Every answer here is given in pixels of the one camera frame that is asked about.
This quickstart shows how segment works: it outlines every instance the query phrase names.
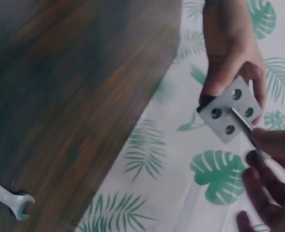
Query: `green leaf pattern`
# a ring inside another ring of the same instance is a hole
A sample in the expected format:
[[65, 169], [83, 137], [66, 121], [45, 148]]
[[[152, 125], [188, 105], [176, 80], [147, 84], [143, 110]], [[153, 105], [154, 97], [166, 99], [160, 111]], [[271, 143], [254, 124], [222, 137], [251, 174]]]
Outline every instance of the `green leaf pattern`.
[[276, 13], [272, 4], [266, 0], [248, 0], [255, 37], [258, 40], [273, 33], [276, 27]]
[[180, 35], [180, 44], [175, 63], [185, 60], [192, 54], [200, 54], [205, 50], [203, 34], [198, 31], [185, 30]]
[[285, 107], [285, 58], [266, 59], [267, 92]]
[[125, 158], [125, 173], [134, 173], [132, 181], [145, 171], [155, 180], [165, 167], [165, 149], [163, 133], [151, 120], [140, 121], [129, 136], [129, 146]]
[[205, 196], [212, 204], [232, 204], [244, 192], [240, 156], [209, 150], [195, 156], [190, 167], [198, 185], [209, 185]]
[[81, 221], [78, 228], [80, 232], [146, 231], [144, 223], [154, 221], [139, 213], [146, 201], [133, 194], [108, 194], [106, 198], [100, 194], [88, 208], [88, 219]]
[[172, 100], [174, 97], [174, 86], [169, 79], [163, 79], [158, 85], [155, 93], [152, 96], [154, 104], [162, 105], [166, 101]]
[[205, 83], [207, 77], [207, 75], [195, 65], [191, 65], [191, 76], [201, 85]]
[[196, 121], [196, 110], [193, 111], [193, 115], [191, 120], [188, 123], [185, 123], [178, 127], [177, 131], [192, 131], [195, 129], [199, 129], [205, 126], [205, 123], [195, 123]]
[[285, 130], [285, 115], [280, 111], [274, 111], [270, 113], [265, 113], [264, 124], [268, 130]]
[[204, 0], [186, 1], [183, 5], [183, 8], [186, 12], [185, 13], [186, 17], [192, 18], [194, 21], [196, 21], [198, 17], [202, 14], [204, 5], [205, 5]]

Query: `tablecloth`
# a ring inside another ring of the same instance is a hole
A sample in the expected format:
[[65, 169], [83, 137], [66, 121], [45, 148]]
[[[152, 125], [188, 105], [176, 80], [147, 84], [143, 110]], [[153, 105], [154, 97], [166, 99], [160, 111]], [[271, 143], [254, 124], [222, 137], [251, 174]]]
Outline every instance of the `tablecloth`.
[[[241, 174], [250, 149], [244, 135], [224, 145], [196, 114], [208, 61], [203, 0], [184, 0], [177, 57], [158, 86], [77, 232], [236, 232], [246, 210], [265, 226], [245, 193]], [[285, 0], [248, 0], [267, 64], [267, 107], [260, 126], [285, 129]], [[276, 163], [268, 165], [285, 182]]]

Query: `wrench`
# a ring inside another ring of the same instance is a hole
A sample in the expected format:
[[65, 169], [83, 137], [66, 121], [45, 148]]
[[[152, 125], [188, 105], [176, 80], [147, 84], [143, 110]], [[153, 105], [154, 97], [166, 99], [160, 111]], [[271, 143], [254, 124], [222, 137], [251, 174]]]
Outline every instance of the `wrench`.
[[27, 203], [35, 203], [35, 199], [28, 194], [15, 195], [0, 186], [0, 202], [11, 209], [17, 220], [24, 221], [29, 217], [23, 213], [24, 207]]

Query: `metal plate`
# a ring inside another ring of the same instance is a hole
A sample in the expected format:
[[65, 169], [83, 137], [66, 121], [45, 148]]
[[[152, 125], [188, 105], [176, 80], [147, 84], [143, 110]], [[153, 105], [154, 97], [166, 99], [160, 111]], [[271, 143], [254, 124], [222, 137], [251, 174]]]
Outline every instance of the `metal plate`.
[[262, 114], [258, 102], [240, 76], [220, 96], [211, 97], [197, 108], [200, 117], [225, 144], [241, 132], [241, 128], [229, 113], [232, 107], [236, 108], [249, 124]]

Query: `wood grain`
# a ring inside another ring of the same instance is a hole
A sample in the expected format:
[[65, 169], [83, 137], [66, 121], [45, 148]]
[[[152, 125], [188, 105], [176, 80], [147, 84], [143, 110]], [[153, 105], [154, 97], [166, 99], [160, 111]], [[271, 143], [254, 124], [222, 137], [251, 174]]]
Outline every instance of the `wood grain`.
[[0, 0], [0, 232], [73, 231], [178, 47], [180, 0]]

